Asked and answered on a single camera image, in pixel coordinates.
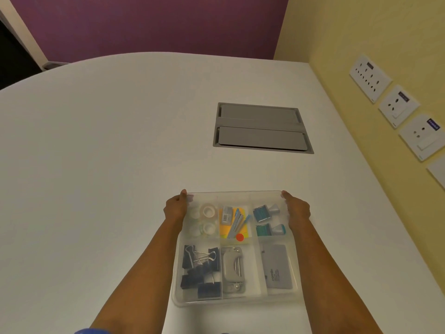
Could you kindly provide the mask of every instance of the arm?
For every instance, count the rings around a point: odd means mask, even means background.
[[[309,204],[282,192],[294,234],[304,302],[313,334],[382,334],[309,220]]]
[[[180,195],[166,202],[163,224],[111,294],[91,328],[107,330],[111,334],[162,332],[176,240],[187,212],[186,196],[186,190],[182,190]]]

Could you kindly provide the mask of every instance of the white table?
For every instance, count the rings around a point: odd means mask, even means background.
[[[213,147],[218,102],[299,108],[315,154]],[[445,331],[444,296],[308,64],[138,53],[57,68],[0,92],[0,157],[2,333],[88,326],[182,188],[307,200],[385,334]],[[164,333],[222,332],[310,327],[302,304],[170,301]]]

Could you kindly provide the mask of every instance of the power outlet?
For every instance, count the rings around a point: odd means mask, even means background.
[[[445,131],[430,116],[420,114],[400,130],[400,137],[424,161],[445,146]]]
[[[397,85],[380,103],[379,110],[397,128],[419,106],[419,102]]]
[[[392,79],[366,55],[359,57],[349,72],[349,75],[372,103],[375,103],[392,82]]]
[[[428,165],[427,169],[445,189],[445,156]]]

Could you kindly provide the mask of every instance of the clear plastic organizer tray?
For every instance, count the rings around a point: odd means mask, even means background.
[[[280,191],[190,193],[187,200],[175,305],[298,298],[297,252]]]

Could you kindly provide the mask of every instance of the blue sleeve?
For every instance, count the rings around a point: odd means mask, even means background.
[[[109,331],[104,331],[103,329],[85,328],[75,332],[74,334],[110,334],[110,333]]]

